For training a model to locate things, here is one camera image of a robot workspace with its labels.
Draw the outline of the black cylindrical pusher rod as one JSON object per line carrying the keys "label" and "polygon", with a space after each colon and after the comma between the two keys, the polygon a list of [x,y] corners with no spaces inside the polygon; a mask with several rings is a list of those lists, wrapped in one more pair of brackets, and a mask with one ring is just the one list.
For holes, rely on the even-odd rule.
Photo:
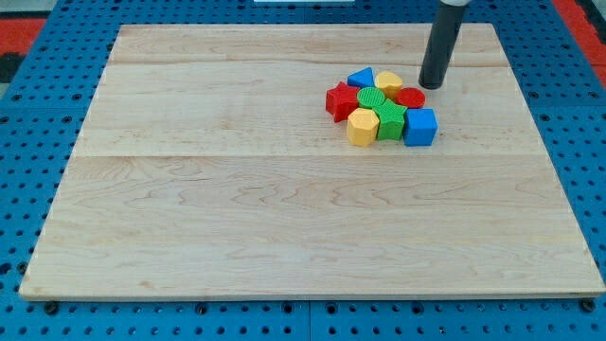
{"label": "black cylindrical pusher rod", "polygon": [[422,87],[437,90],[443,84],[466,8],[438,3],[419,73]]}

